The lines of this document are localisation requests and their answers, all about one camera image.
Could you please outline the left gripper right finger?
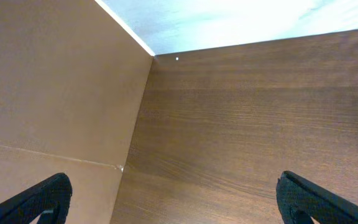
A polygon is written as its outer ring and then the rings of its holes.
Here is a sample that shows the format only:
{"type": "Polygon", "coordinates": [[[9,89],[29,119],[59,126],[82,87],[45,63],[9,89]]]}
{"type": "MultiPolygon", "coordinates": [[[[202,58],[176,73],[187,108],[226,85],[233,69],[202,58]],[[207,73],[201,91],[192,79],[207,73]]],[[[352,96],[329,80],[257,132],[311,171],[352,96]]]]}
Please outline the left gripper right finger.
{"type": "Polygon", "coordinates": [[[358,223],[358,206],[286,170],[276,186],[284,223],[358,223]]]}

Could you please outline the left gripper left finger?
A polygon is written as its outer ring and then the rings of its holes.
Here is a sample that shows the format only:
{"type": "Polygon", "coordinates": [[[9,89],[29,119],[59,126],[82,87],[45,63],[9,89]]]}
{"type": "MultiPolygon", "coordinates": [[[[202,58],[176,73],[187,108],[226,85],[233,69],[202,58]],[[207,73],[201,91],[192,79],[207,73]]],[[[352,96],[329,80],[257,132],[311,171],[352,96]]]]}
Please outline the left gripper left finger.
{"type": "Polygon", "coordinates": [[[0,224],[65,224],[73,189],[63,172],[39,182],[0,203],[0,224]]]}

